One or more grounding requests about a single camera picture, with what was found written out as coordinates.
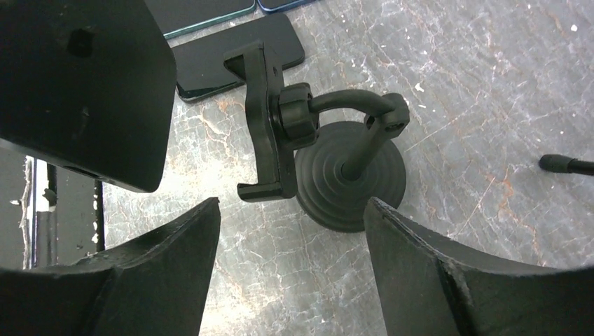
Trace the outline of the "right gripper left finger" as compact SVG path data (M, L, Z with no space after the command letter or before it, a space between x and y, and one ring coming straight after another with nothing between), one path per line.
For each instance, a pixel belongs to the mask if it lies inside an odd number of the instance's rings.
M72 265L1 271L2 335L197 335L221 213L211 197Z

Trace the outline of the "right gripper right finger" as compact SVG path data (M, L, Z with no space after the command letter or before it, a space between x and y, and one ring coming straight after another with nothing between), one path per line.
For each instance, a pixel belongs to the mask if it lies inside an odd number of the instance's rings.
M430 230L378 198L366 241L389 335L592 335L593 268L497 257Z

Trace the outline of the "black round-base phone stand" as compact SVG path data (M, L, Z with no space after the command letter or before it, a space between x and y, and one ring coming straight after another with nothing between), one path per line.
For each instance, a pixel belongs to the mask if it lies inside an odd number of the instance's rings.
M314 96L308 83L285 85L274 50L256 41L228 52L225 68L247 86L244 111L257 182L240 183L245 202L296 198L321 226L364 230L372 197L404 198L406 166L394 144L410 122L405 98L347 89Z

